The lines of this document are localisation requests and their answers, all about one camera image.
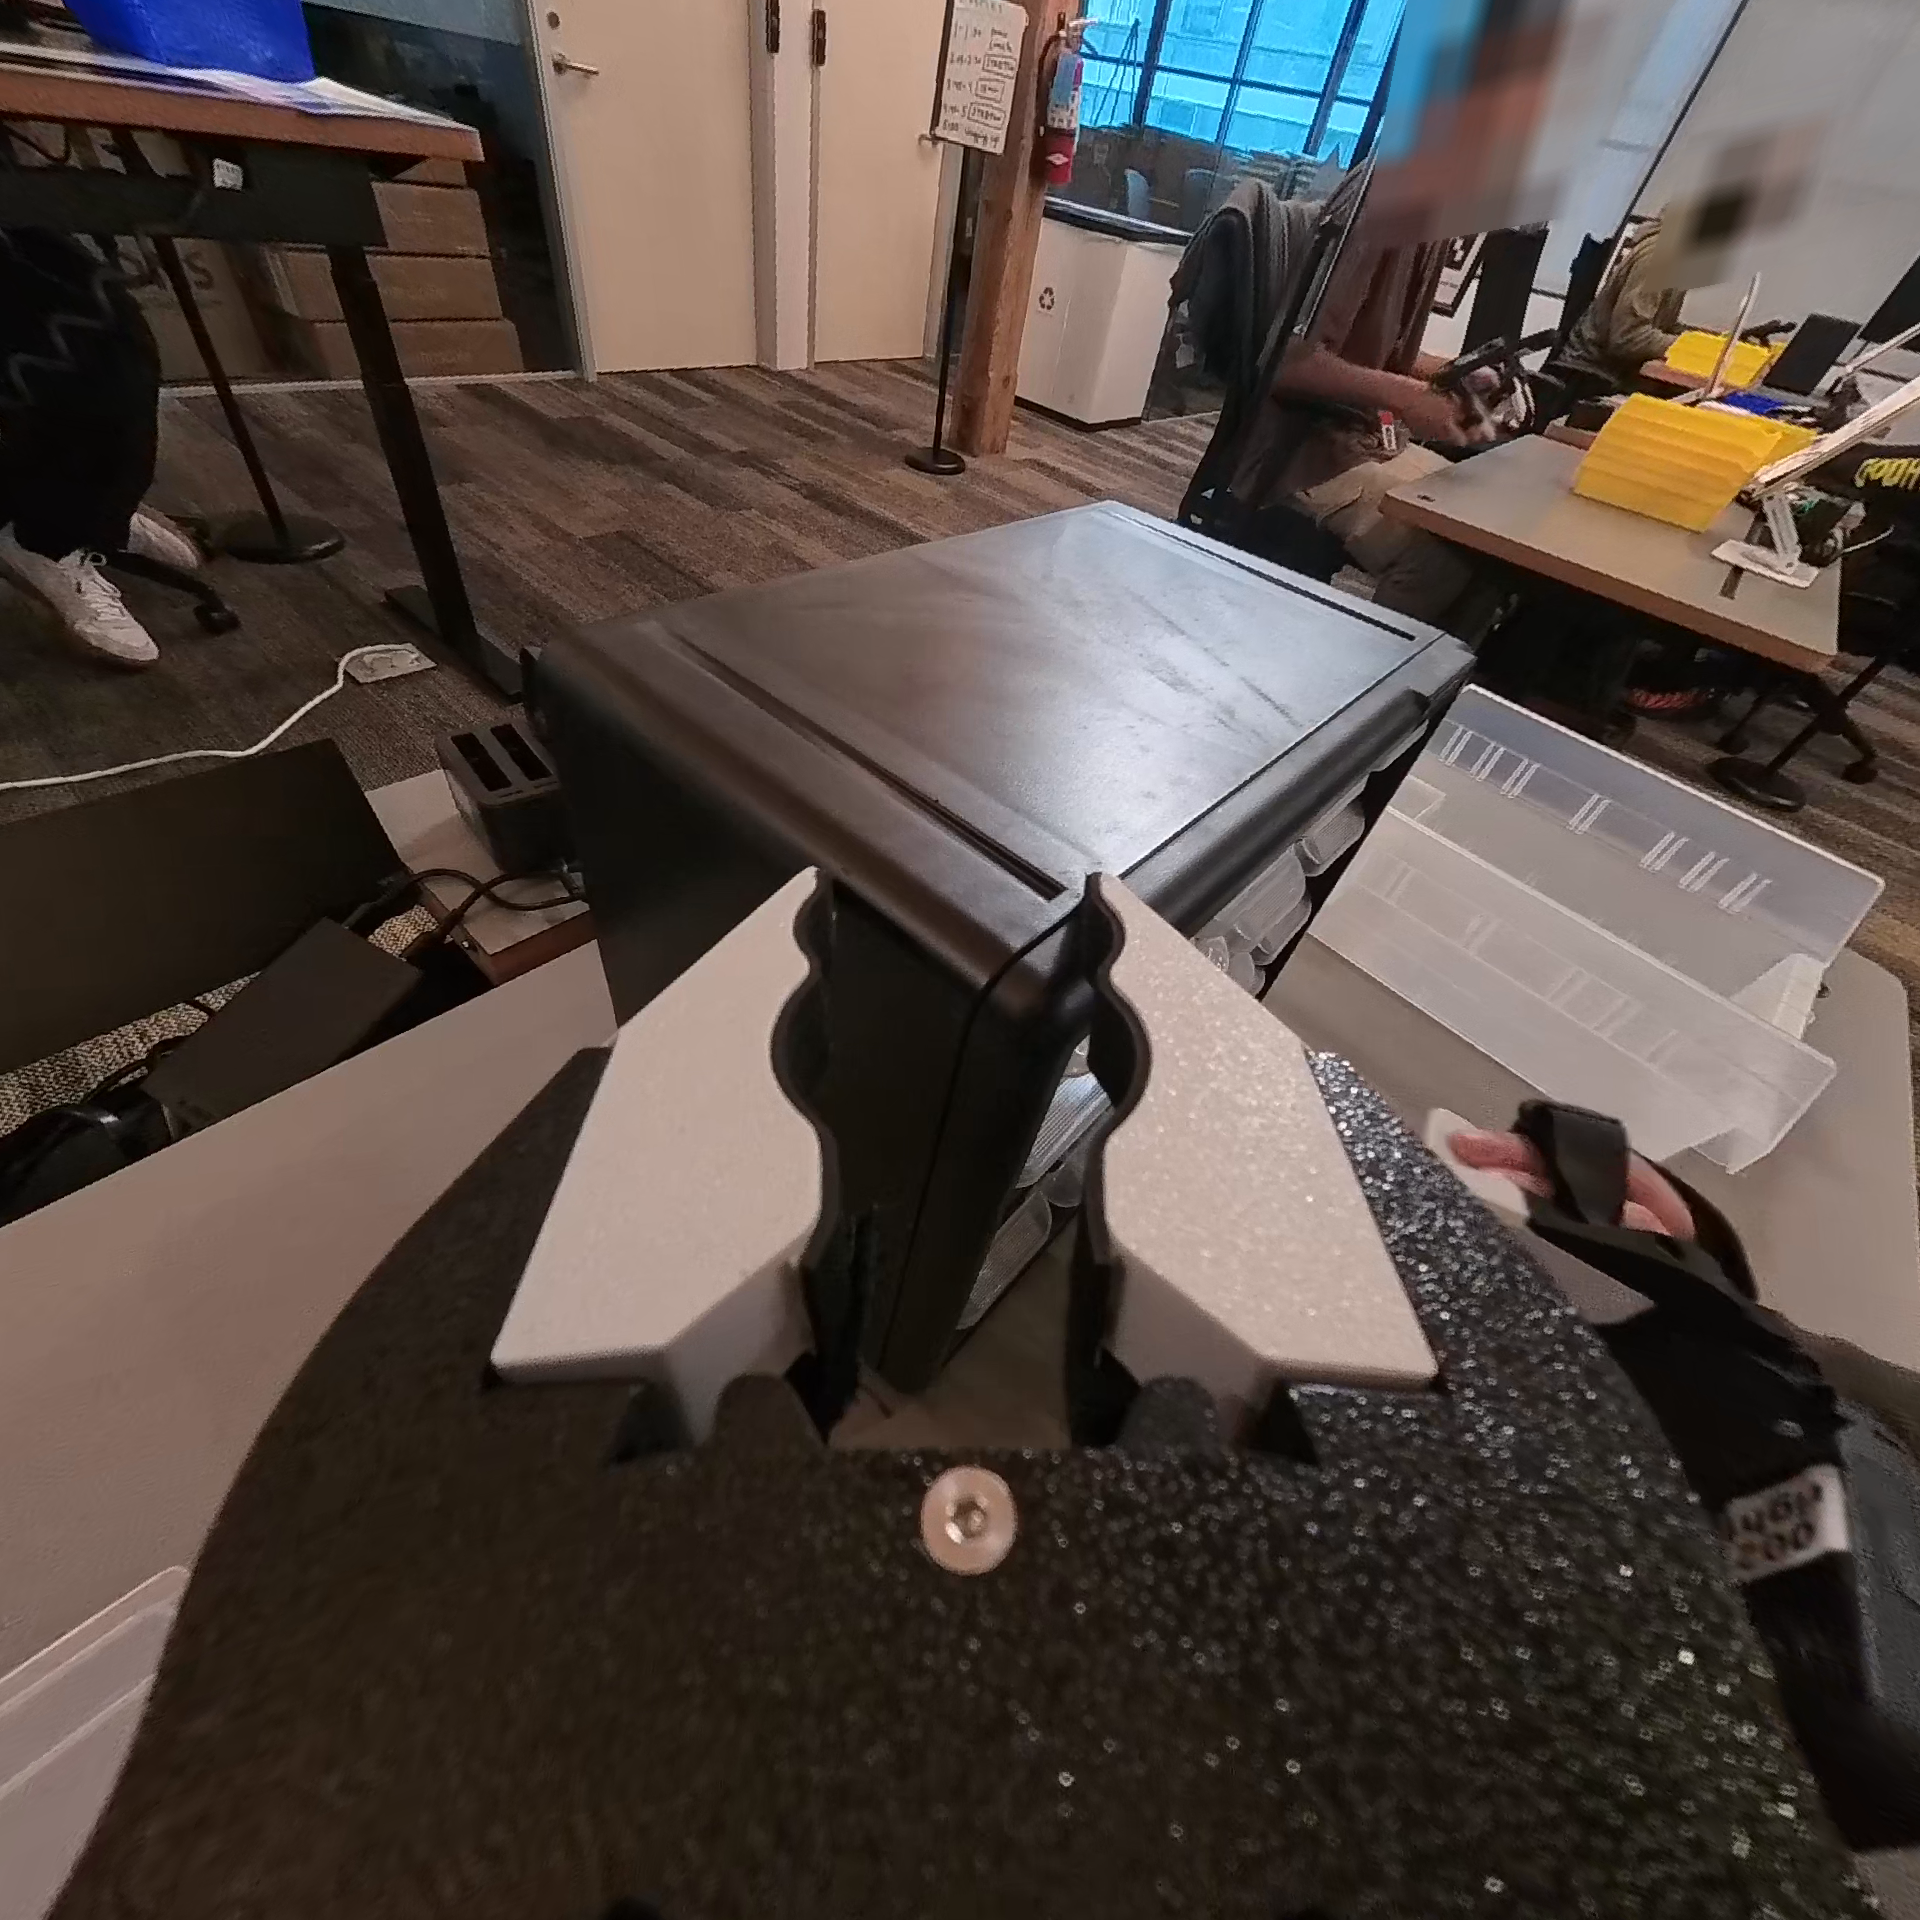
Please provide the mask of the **white door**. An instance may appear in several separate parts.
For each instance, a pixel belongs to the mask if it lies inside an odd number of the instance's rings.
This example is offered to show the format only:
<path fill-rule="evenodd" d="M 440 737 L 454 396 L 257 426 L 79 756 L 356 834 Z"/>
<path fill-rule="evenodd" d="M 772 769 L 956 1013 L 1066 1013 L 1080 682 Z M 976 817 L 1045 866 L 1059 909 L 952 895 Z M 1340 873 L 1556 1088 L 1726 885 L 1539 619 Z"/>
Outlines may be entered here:
<path fill-rule="evenodd" d="M 939 3 L 748 5 L 760 362 L 919 359 L 943 157 Z"/>
<path fill-rule="evenodd" d="M 756 351 L 748 9 L 527 6 L 584 367 Z"/>

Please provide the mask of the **whiteboard sign stand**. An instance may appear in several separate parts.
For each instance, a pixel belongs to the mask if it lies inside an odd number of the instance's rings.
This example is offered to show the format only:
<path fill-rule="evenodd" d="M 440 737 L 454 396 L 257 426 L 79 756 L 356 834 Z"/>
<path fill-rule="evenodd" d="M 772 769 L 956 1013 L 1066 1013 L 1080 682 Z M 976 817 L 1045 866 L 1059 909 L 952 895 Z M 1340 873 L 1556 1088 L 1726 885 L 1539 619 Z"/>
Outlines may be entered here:
<path fill-rule="evenodd" d="M 1016 3 L 946 3 L 930 139 L 959 152 L 962 162 L 946 232 L 930 433 L 924 446 L 902 457 L 905 467 L 932 477 L 954 477 L 965 472 L 965 460 L 946 445 L 946 389 L 962 293 L 959 261 L 968 168 L 973 157 L 1004 154 L 1013 124 L 1024 33 L 1026 13 Z"/>

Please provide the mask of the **stack of yellow bins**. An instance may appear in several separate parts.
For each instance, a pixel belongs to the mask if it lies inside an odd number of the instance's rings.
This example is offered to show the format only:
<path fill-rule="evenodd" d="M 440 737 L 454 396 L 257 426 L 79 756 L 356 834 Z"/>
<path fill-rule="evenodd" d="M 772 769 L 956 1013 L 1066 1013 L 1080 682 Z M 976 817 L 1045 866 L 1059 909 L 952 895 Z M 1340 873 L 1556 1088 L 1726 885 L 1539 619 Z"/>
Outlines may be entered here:
<path fill-rule="evenodd" d="M 1735 494 L 1816 432 L 1715 400 L 1623 396 L 1572 473 L 1572 494 L 1685 533 L 1706 531 Z"/>

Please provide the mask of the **wooden pillar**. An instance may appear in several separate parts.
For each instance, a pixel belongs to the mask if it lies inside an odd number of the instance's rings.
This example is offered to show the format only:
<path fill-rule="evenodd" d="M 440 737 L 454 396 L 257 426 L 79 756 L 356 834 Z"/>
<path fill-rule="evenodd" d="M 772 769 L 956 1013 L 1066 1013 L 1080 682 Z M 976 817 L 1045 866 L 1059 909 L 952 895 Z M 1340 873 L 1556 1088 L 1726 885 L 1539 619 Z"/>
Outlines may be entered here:
<path fill-rule="evenodd" d="M 1080 52 L 1087 5 L 1020 3 L 1019 67 L 997 154 L 981 157 L 968 307 L 950 384 L 950 445 L 968 462 L 1005 450 L 1013 426 L 1026 307 L 1045 190 L 1043 115 L 1064 52 Z"/>

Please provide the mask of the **small clear container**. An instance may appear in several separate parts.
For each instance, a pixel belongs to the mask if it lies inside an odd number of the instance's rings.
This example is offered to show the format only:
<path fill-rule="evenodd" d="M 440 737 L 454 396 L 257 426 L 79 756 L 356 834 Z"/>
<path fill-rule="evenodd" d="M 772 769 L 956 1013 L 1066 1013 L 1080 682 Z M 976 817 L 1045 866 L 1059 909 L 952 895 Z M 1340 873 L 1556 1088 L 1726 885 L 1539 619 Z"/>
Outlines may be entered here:
<path fill-rule="evenodd" d="M 168 1567 L 2 1680 L 2 1913 L 44 1919 L 109 1803 L 188 1572 Z"/>

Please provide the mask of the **grey top desk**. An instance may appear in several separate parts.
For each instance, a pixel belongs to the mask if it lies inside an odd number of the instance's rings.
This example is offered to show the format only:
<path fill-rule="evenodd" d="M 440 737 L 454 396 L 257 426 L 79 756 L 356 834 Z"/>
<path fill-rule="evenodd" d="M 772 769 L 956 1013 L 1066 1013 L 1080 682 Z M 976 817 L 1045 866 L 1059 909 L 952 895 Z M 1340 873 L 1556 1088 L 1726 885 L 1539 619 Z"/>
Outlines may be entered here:
<path fill-rule="evenodd" d="M 1574 493 L 1580 465 L 1569 445 L 1524 438 L 1399 486 L 1381 503 L 1388 523 L 1484 564 L 1511 603 L 1476 644 L 1485 684 L 1567 730 L 1618 745 L 1631 730 L 1631 642 L 1642 630 L 1669 633 L 1735 654 L 1759 674 L 1753 702 L 1721 735 L 1710 767 L 1725 792 L 1762 810 L 1801 812 L 1806 794 L 1789 767 L 1820 735 L 1852 748 L 1847 781 L 1874 783 L 1879 755 L 1851 720 L 1851 705 L 1889 656 L 1870 658 L 1840 692 L 1805 692 L 1806 721 L 1767 758 L 1748 747 L 1771 699 L 1833 668 L 1840 564 L 1814 570 L 1809 588 L 1743 570 L 1721 548 L 1742 539 L 1750 516 L 1726 509 L 1703 533 L 1675 529 Z"/>

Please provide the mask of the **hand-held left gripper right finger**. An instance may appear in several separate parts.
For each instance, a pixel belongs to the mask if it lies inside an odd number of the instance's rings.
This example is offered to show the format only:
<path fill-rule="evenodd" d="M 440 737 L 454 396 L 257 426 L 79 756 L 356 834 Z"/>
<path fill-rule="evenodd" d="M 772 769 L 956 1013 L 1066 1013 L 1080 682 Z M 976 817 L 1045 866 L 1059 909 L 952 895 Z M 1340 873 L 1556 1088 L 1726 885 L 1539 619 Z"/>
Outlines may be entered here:
<path fill-rule="evenodd" d="M 1300 1388 L 1442 1384 L 1305 1047 L 1110 874 L 1087 959 L 1096 1126 L 1070 1256 L 1070 1431 L 1117 1439 L 1163 1381 L 1226 1439 Z"/>

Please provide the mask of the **small blue bin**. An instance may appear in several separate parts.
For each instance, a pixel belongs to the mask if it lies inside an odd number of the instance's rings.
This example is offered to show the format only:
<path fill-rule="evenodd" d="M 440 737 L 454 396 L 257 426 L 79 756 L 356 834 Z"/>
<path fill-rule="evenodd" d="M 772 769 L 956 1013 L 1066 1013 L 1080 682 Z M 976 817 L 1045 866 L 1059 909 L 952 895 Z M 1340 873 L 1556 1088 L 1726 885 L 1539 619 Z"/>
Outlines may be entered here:
<path fill-rule="evenodd" d="M 274 84 L 317 77 L 300 3 L 65 3 L 117 56 Z"/>

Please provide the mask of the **stack of cardboard boxes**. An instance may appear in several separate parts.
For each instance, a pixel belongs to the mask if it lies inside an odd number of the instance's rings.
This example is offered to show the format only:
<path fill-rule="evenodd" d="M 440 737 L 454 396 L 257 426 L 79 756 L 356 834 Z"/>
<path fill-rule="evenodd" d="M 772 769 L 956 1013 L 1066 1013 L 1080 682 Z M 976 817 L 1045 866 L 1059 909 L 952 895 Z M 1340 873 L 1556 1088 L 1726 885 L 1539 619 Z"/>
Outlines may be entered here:
<path fill-rule="evenodd" d="M 369 269 L 399 371 L 488 378 L 526 371 L 503 307 L 482 198 L 452 162 L 421 162 L 373 188 L 402 249 L 371 249 Z M 218 365 L 231 381 L 356 379 L 358 360 L 327 254 L 309 245 L 180 239 L 180 267 Z M 210 381 L 210 367 L 151 239 L 120 239 L 117 261 L 149 320 L 169 384 Z"/>

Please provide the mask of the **large clear plastic bin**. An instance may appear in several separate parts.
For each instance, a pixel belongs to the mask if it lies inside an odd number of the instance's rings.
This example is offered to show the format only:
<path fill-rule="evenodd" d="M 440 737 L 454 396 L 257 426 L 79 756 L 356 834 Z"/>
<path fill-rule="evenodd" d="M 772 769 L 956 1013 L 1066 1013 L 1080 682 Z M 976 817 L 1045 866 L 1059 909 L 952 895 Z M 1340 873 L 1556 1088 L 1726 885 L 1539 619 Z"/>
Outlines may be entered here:
<path fill-rule="evenodd" d="M 1478 688 L 1310 934 L 1649 1160 L 1728 1173 L 1832 1085 L 1812 1005 L 1883 880 Z"/>

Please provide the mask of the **person's right hand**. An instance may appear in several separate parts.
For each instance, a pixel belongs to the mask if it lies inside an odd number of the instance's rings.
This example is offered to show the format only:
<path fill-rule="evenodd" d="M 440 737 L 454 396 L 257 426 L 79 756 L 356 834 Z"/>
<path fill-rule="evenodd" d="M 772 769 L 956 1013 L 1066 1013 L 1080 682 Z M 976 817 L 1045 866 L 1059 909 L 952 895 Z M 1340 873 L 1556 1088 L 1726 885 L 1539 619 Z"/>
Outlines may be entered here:
<path fill-rule="evenodd" d="M 1527 1200 L 1552 1202 L 1549 1165 L 1520 1135 L 1460 1130 L 1447 1136 L 1447 1152 L 1460 1170 L 1503 1178 Z M 1623 1197 L 1613 1224 L 1686 1243 L 1697 1238 L 1686 1197 L 1660 1168 L 1632 1150 L 1627 1152 Z"/>

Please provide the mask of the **slanted white board stand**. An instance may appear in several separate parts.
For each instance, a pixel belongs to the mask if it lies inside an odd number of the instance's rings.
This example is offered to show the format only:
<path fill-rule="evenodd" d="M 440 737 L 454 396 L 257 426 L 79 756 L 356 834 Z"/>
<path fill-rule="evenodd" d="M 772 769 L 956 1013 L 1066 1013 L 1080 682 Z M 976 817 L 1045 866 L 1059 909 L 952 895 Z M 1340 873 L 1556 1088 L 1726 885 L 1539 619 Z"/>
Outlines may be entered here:
<path fill-rule="evenodd" d="M 1788 590 L 1811 590 L 1814 573 L 1840 560 L 1838 527 L 1859 506 L 1802 486 L 1802 475 L 1851 446 L 1891 443 L 1893 426 L 1915 416 L 1915 407 L 1918 379 L 1911 378 L 1801 453 L 1753 473 L 1738 494 L 1753 525 L 1743 541 L 1721 541 L 1711 560 Z"/>

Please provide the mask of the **red fire extinguisher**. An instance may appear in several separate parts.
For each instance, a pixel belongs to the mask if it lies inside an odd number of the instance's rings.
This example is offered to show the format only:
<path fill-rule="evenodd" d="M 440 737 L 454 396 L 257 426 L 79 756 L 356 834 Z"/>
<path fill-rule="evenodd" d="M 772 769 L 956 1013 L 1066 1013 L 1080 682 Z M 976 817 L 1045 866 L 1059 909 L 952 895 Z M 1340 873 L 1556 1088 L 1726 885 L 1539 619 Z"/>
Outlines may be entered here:
<path fill-rule="evenodd" d="M 1082 130 L 1085 79 L 1084 36 L 1089 18 L 1063 16 L 1048 36 L 1039 96 L 1037 177 L 1048 193 L 1063 190 L 1072 177 Z"/>

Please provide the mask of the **dark laptop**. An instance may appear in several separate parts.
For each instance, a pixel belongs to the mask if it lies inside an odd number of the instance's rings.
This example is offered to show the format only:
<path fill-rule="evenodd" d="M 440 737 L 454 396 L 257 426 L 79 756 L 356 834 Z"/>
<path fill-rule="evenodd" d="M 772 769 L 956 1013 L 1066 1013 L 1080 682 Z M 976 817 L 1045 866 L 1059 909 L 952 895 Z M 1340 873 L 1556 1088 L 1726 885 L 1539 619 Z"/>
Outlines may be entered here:
<path fill-rule="evenodd" d="M 1856 336 L 1856 320 L 1823 310 L 1806 315 L 1783 346 L 1768 352 L 1767 365 L 1751 379 L 1748 393 L 1792 399 L 1811 396 Z"/>

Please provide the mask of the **white recycling bin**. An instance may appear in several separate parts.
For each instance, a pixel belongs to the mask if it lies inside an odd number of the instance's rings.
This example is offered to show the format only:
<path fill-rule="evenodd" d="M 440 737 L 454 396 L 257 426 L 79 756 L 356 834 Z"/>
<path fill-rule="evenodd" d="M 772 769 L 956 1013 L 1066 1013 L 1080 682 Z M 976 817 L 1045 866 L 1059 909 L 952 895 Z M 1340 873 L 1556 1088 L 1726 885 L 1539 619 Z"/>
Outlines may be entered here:
<path fill-rule="evenodd" d="M 1186 235 L 1048 199 L 1016 400 L 1087 430 L 1145 418 Z"/>

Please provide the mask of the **office chair with grey jacket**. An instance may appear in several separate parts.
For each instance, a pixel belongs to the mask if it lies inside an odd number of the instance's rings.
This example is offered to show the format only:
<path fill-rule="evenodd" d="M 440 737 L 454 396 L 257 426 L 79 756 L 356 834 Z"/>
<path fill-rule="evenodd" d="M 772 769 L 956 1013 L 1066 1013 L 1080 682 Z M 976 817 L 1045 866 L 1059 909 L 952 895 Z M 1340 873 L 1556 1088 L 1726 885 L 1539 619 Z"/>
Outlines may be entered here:
<path fill-rule="evenodd" d="M 1298 430 L 1276 418 L 1272 386 L 1344 244 L 1354 198 L 1282 198 L 1239 181 L 1186 244 L 1170 288 L 1171 340 L 1222 389 L 1211 438 L 1176 523 L 1197 534 L 1328 584 L 1340 541 L 1289 503 L 1285 465 Z"/>

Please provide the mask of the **black drawer cabinet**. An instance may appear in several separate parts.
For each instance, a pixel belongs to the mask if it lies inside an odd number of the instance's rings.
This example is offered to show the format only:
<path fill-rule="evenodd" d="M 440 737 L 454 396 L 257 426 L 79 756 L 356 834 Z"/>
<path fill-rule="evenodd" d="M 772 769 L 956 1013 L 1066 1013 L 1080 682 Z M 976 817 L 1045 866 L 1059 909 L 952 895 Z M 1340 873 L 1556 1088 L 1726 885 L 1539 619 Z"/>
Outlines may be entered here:
<path fill-rule="evenodd" d="M 922 1388 L 1089 1031 L 1087 876 L 1191 940 L 1358 781 L 1371 830 L 1470 662 L 1096 503 L 607 620 L 531 689 L 618 1017 L 827 879 L 863 1358 Z"/>

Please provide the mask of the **black chair wheel base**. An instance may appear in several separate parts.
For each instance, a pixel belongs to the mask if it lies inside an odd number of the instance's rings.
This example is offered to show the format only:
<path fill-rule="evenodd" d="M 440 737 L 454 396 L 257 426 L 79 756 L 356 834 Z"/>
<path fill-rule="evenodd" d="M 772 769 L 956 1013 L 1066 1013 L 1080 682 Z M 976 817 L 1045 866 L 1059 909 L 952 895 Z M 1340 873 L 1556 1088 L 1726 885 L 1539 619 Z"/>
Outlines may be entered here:
<path fill-rule="evenodd" d="M 147 552 L 115 552 L 98 560 L 98 564 L 111 575 L 123 575 L 132 581 L 185 598 L 205 636 L 236 633 L 241 629 L 239 612 L 234 612 L 224 596 L 202 577 L 198 567 L 202 554 L 198 549 L 193 552 L 193 560 L 193 567 L 180 567 Z"/>

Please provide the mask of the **wooden edged desk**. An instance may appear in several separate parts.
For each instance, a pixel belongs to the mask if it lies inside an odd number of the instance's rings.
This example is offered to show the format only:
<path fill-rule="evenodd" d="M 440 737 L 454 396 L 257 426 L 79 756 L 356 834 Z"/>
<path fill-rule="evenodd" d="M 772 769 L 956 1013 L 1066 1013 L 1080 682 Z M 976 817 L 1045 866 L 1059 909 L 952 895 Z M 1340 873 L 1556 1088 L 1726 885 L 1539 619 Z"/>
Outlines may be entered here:
<path fill-rule="evenodd" d="M 467 678 L 515 699 L 519 660 L 475 623 L 369 261 L 387 244 L 373 183 L 417 162 L 478 164 L 479 136 L 437 115 L 407 118 L 383 100 L 319 114 L 193 84 L 180 70 L 122 77 L 101 60 L 26 46 L 4 48 L 2 109 L 4 124 L 106 132 L 128 149 L 120 172 L 4 168 L 5 228 L 322 249 L 418 569 L 418 584 L 392 590 L 386 602 L 431 633 L 440 656 Z"/>

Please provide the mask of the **black round base stand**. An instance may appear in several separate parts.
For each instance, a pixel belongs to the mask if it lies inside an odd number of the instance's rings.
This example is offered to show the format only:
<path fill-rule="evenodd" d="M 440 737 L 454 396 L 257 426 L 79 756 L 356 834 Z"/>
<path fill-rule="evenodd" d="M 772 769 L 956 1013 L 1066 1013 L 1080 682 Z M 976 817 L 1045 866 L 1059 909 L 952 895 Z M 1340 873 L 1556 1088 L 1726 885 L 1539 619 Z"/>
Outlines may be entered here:
<path fill-rule="evenodd" d="M 208 373 L 255 499 L 247 511 L 218 511 L 202 519 L 210 552 L 259 567 L 306 567 L 336 558 L 345 549 L 345 539 L 335 527 L 322 517 L 290 513 L 280 503 L 226 370 L 213 351 L 208 359 Z"/>

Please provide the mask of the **black flat box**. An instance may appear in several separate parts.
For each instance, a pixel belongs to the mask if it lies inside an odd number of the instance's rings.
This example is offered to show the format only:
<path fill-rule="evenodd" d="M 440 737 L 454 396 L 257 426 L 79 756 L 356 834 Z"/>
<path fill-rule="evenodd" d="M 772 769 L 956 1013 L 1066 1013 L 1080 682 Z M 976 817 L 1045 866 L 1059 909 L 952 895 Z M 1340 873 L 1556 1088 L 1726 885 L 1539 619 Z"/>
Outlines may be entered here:
<path fill-rule="evenodd" d="M 417 996 L 417 967 L 320 921 L 149 1070 L 169 1139 L 298 1088 L 371 1044 Z"/>

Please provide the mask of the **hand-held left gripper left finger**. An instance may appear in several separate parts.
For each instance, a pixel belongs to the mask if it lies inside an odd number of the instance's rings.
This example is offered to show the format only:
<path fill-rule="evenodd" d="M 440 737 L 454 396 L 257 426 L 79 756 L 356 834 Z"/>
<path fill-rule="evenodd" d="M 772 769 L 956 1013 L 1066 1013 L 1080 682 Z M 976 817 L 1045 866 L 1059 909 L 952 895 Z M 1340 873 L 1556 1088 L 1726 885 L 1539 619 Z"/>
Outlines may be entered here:
<path fill-rule="evenodd" d="M 733 1380 L 806 1350 L 824 1150 L 776 1034 L 810 974 L 819 880 L 790 879 L 620 1026 L 493 1341 L 503 1384 L 655 1388 L 701 1439 Z"/>

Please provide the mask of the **black battery charger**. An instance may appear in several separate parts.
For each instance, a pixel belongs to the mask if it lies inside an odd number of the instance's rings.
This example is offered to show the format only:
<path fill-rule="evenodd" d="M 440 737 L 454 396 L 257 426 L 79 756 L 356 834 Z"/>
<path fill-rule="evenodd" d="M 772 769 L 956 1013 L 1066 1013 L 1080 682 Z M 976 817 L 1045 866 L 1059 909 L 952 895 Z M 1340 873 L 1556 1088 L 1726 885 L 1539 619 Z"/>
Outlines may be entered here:
<path fill-rule="evenodd" d="M 434 739 L 452 800 L 505 876 L 558 874 L 573 857 L 559 775 L 524 711 Z"/>

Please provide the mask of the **black flat panel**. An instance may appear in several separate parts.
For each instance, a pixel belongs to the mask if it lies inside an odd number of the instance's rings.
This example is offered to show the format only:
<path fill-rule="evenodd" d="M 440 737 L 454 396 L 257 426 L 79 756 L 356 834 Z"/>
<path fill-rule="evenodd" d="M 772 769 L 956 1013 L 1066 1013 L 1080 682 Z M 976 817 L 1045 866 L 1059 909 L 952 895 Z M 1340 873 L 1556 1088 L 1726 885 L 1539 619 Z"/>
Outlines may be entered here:
<path fill-rule="evenodd" d="M 227 985 L 405 861 L 333 743 L 2 828 L 2 1070 Z"/>

